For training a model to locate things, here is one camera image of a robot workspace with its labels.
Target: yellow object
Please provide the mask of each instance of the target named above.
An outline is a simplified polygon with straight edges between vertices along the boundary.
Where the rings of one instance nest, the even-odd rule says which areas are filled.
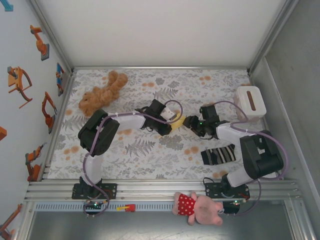
[[[174,120],[176,120],[179,116],[180,116],[180,113],[177,113]],[[180,128],[180,127],[183,125],[185,119],[186,119],[185,116],[181,116],[181,118],[180,118],[178,121],[170,124],[170,125],[171,125],[171,128],[172,128],[172,131],[176,130],[177,128]]]
[[[7,136],[7,130],[5,130],[4,128],[0,127],[0,141],[2,139],[4,139],[4,137]]]
[[[129,206],[119,206],[116,208],[117,211],[121,211],[121,210],[125,210],[125,209],[128,209],[130,208]]]

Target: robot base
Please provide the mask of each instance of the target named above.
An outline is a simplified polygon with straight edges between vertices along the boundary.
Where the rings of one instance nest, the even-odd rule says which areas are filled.
[[[46,44],[46,54],[45,55],[41,54],[41,61],[44,61],[49,58],[49,47],[50,47],[49,43],[47,43]]]
[[[109,199],[115,199],[117,196],[117,184],[116,183],[102,183],[102,180],[96,184],[101,188],[109,197]],[[72,199],[106,199],[103,194],[100,194],[93,186],[88,185],[82,177],[80,177],[80,183],[76,183],[72,189]]]
[[[228,195],[223,193],[221,182],[206,182],[205,195],[212,199],[249,199],[250,193],[247,185],[243,184],[232,189]]]
[[[53,115],[53,116],[52,116],[52,121],[53,121],[52,127],[49,127],[49,128],[48,128],[49,134],[51,134],[52,129],[54,128],[55,120],[56,120],[56,115]]]

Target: orange robot arm sticker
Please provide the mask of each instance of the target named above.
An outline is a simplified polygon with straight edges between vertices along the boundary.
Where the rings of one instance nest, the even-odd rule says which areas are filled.
[[[53,107],[54,109],[54,115],[50,116],[47,112],[46,112],[46,104],[47,101],[50,103],[50,105]],[[58,113],[56,105],[54,104],[54,102],[52,101],[49,93],[47,93],[46,91],[44,92],[44,99],[42,102],[42,113],[45,117],[45,124],[48,126],[48,132],[49,134],[52,132],[53,126],[54,126],[54,122],[56,119],[56,114]]]
[[[41,53],[41,61],[44,61],[49,58],[49,43],[44,44],[42,39],[40,38],[38,33],[42,33],[42,30],[40,27],[34,27],[30,25],[30,32],[35,36],[36,42],[36,48]]]
[[[12,68],[11,66],[8,67],[8,87],[11,87],[14,85],[14,88],[9,91],[9,93],[12,93],[13,91],[17,90],[21,96],[26,100],[24,104],[22,104],[20,108],[22,108],[24,105],[32,101],[32,98],[29,98],[25,94],[25,90],[30,88],[32,86],[32,82],[30,80],[30,77],[26,73],[25,70],[21,69],[19,66]],[[26,80],[28,81],[29,86],[25,87],[23,86],[22,83],[22,77],[23,75],[26,77]]]
[[[5,130],[3,127],[0,127],[0,141],[4,139],[7,136],[7,130]]]

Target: pink stuffed animal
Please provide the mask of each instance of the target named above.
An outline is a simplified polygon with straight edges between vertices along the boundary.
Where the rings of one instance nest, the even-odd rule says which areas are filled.
[[[174,206],[172,213],[174,215],[189,216],[189,225],[195,224],[195,220],[203,225],[217,225],[223,223],[218,212],[224,208],[221,202],[215,202],[210,197],[197,194],[193,191],[191,197],[176,192],[174,194]]]

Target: floral mat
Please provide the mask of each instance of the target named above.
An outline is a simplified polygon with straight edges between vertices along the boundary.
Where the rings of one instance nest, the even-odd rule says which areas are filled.
[[[80,147],[78,132],[86,118],[78,108],[85,92],[108,82],[108,69],[78,70],[65,111],[48,178],[78,179],[86,151]],[[149,106],[153,99],[165,103],[178,100],[183,115],[199,116],[200,106],[220,100],[233,101],[237,87],[249,83],[246,70],[202,69],[120,69],[128,83],[120,97],[103,109],[109,113],[124,113]],[[171,103],[170,109],[179,112]],[[227,103],[216,106],[221,120],[236,121],[235,108]],[[261,122],[243,126],[261,130]],[[235,148],[236,161],[220,165],[204,165],[201,151],[225,147],[229,142],[203,140],[182,126],[161,137],[156,131],[128,129],[118,132],[103,155],[104,179],[202,179],[220,178],[243,165],[241,150]]]

